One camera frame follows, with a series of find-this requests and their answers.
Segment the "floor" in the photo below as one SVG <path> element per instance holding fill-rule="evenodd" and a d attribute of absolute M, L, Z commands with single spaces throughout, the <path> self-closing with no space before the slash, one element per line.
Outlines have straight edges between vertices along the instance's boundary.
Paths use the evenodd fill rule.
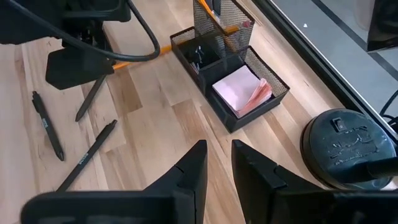
<path fill-rule="evenodd" d="M 58 91 L 45 82 L 47 54 L 55 39 L 0 46 L 0 217 L 18 223 L 23 204 L 56 189 L 113 119 L 116 129 L 71 190 L 140 190 L 173 166 L 199 139 L 208 141 L 208 190 L 205 223 L 244 223 L 231 170 L 231 140 L 240 139 L 309 181 L 319 183 L 299 153 L 304 126 L 341 103 L 250 0 L 240 0 L 256 18 L 251 45 L 291 87 L 282 104 L 228 134 L 174 54 L 137 63 L 110 75 L 89 113 L 75 115 L 92 83 Z M 161 45 L 193 25 L 192 1 L 134 1 Z M 136 20 L 109 22 L 115 49 L 150 52 L 151 44 Z M 43 98 L 66 153 L 54 155 L 31 103 Z"/>
<path fill-rule="evenodd" d="M 362 4 L 356 3 L 360 0 L 297 0 L 293 4 L 284 0 L 272 1 L 379 113 L 398 90 L 398 49 L 370 54 L 364 50 L 368 32 L 360 28 L 354 13 L 356 4 Z M 398 100 L 391 104 L 387 114 L 398 116 Z"/>

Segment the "mesh tray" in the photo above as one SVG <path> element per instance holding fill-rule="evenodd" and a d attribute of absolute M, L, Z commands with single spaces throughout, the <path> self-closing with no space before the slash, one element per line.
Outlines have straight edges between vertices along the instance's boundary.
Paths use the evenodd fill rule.
<path fill-rule="evenodd" d="M 195 27 L 191 27 L 172 35 L 170 38 L 173 52 L 197 84 L 226 129 L 232 133 L 279 105 L 290 88 L 261 60 L 252 47 L 247 46 L 237 52 L 233 52 L 227 45 L 220 44 L 219 38 L 222 36 L 223 34 L 214 31 L 200 35 Z M 218 58 L 196 72 L 186 58 L 185 52 L 187 49 L 195 48 L 197 45 L 206 46 L 206 50 L 214 51 Z M 267 80 L 272 87 L 272 97 L 238 119 L 224 100 L 214 91 L 213 85 L 244 65 L 248 66 L 258 78 Z"/>
<path fill-rule="evenodd" d="M 272 87 L 272 96 L 256 109 L 238 119 L 213 89 L 213 84 L 244 65 L 248 66 L 250 71 L 258 78 L 267 80 Z M 258 56 L 251 46 L 214 63 L 211 68 L 206 70 L 202 78 L 204 80 L 201 83 L 204 85 L 206 99 L 226 129 L 231 133 L 279 105 L 290 90 L 289 86 Z"/>
<path fill-rule="evenodd" d="M 200 35 L 196 28 L 190 27 L 170 37 L 174 54 L 190 74 L 193 81 L 195 81 L 203 91 L 203 85 L 200 84 L 202 79 L 200 77 L 209 73 L 209 70 L 213 67 L 212 64 L 217 63 L 217 60 L 233 54 L 233 51 L 224 43 L 222 36 L 222 33 L 215 31 Z M 214 54 L 212 55 L 213 61 L 210 61 L 206 66 L 196 71 L 193 69 L 186 56 L 187 51 L 192 51 L 199 45 L 201 45 L 202 49 L 207 53 L 211 53 L 212 51 Z"/>
<path fill-rule="evenodd" d="M 220 12 L 220 23 L 206 12 L 198 0 L 193 0 L 193 20 L 196 30 L 201 35 L 214 31 L 221 32 L 224 35 L 222 37 L 224 42 L 227 42 L 234 51 L 247 47 L 253 30 L 253 17 L 236 0 L 219 1 L 220 8 L 217 11 Z"/>

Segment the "black pen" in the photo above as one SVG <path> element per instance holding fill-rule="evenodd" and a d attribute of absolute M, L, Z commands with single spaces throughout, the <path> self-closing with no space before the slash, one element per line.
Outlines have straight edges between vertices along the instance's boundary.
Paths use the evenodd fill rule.
<path fill-rule="evenodd" d="M 47 114 L 47 110 L 45 109 L 42 98 L 36 91 L 33 91 L 32 102 L 33 102 L 33 105 L 35 106 L 36 111 L 39 113 L 40 117 L 42 118 L 43 126 L 47 132 L 47 135 L 49 136 L 51 145 L 54 148 L 55 155 L 57 155 L 57 157 L 61 161 L 64 161 L 65 156 L 63 154 L 63 150 L 62 150 L 60 141 L 58 140 L 57 133 L 55 132 L 55 129 L 51 123 L 49 115 Z"/>
<path fill-rule="evenodd" d="M 80 172 L 85 168 L 90 159 L 98 151 L 101 145 L 105 142 L 105 139 L 111 134 L 114 129 L 115 124 L 118 121 L 113 120 L 110 124 L 106 125 L 101 133 L 97 136 L 94 144 L 90 147 L 87 153 L 81 158 L 76 167 L 70 172 L 69 176 L 63 181 L 61 186 L 56 190 L 56 192 L 65 192 L 71 186 L 76 177 L 79 176 Z"/>
<path fill-rule="evenodd" d="M 79 111 L 77 111 L 75 121 L 78 122 L 86 113 L 88 108 L 90 107 L 91 103 L 94 100 L 95 95 L 97 94 L 98 90 L 100 89 L 102 83 L 105 81 L 106 75 L 100 76 L 97 81 L 95 81 L 93 87 L 91 88 L 90 92 L 88 92 L 87 97 L 85 98 L 83 104 L 81 105 Z"/>

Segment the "paper note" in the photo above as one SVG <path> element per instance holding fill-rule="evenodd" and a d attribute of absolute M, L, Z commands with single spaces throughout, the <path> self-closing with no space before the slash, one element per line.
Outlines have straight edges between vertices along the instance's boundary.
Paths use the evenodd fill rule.
<path fill-rule="evenodd" d="M 234 114 L 241 118 L 272 95 L 267 80 L 258 79 L 247 66 L 243 66 L 213 85 Z"/>

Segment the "pen clip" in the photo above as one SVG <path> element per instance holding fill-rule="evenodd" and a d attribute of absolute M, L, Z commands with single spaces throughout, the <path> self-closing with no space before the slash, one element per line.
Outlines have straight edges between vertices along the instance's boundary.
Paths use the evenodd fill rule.
<path fill-rule="evenodd" d="M 39 110 L 37 109 L 37 106 L 35 104 L 35 100 L 32 100 L 33 106 L 35 107 L 36 112 L 39 112 Z"/>

